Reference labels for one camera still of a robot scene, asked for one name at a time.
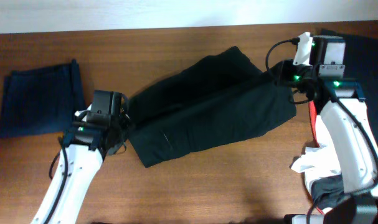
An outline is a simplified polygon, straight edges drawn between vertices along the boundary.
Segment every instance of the folded blue fabric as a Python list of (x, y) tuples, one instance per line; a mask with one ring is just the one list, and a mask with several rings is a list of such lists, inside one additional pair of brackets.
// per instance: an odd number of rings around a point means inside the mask
[(63, 131), (71, 125), (74, 112), (85, 108), (76, 60), (13, 71), (4, 81), (0, 138)]

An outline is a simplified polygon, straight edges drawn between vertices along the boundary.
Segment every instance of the black cloth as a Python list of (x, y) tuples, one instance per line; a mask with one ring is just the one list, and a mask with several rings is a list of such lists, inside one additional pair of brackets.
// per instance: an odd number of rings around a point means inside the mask
[(312, 199), (320, 209), (335, 208), (344, 200), (344, 182), (342, 175), (335, 175), (316, 180), (311, 187)]
[(362, 86), (371, 131), (378, 145), (378, 40), (324, 29), (321, 35), (345, 39), (345, 78), (355, 78)]
[(145, 167), (190, 152), (264, 135), (296, 114), (290, 88), (277, 87), (237, 47), (207, 56), (130, 99), (129, 140)]
[(77, 110), (85, 110), (78, 64), (13, 71), (5, 78), (0, 138), (54, 133), (67, 129)]

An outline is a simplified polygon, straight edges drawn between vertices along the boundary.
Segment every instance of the white wall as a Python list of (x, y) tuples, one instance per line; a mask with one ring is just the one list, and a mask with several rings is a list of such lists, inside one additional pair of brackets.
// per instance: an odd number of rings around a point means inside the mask
[(0, 33), (378, 19), (378, 0), (0, 0)]

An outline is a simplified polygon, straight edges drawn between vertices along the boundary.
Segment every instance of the red cable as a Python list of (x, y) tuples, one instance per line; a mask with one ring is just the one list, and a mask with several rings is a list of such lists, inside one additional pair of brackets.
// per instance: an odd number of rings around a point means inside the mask
[(313, 141), (316, 144), (316, 147), (320, 147), (318, 140), (316, 138), (316, 117), (317, 117), (316, 107), (314, 106), (314, 102), (309, 102), (309, 117), (311, 120), (311, 130), (313, 135)]
[(319, 207), (316, 207), (316, 209), (320, 212), (320, 214), (324, 215), (324, 212)]

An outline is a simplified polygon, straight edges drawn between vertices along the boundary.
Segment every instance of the wood grain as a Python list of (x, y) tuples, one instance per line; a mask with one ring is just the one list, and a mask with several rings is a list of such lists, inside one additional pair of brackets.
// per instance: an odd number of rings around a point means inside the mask
[[(0, 110), (3, 78), (77, 59), (85, 99), (94, 89), (133, 96), (206, 55), (237, 45), (264, 70), (268, 49), (279, 40), (320, 28), (378, 38), (378, 22), (280, 24), (184, 29), (106, 30), (0, 35)], [(293, 58), (283, 45), (273, 65)], [(78, 223), (228, 223), (282, 218), (310, 206), (301, 176), (289, 169), (312, 135), (307, 105), (266, 135), (196, 152), (149, 169), (129, 144), (107, 157), (95, 176)], [(28, 223), (50, 184), (50, 162), (60, 150), (56, 134), (0, 140), (0, 223)]]

